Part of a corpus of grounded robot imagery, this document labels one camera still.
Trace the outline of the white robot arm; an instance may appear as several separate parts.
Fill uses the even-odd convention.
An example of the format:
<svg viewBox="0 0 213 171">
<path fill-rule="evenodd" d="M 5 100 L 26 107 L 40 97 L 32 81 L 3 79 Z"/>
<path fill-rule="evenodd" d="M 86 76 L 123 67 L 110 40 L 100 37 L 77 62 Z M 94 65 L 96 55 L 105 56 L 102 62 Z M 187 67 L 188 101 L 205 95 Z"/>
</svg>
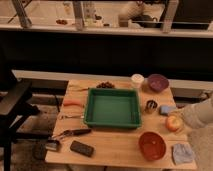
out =
<svg viewBox="0 0 213 171">
<path fill-rule="evenodd" d="M 213 123 L 213 100 L 211 98 L 183 108 L 182 117 L 193 129 L 199 129 Z"/>
</svg>

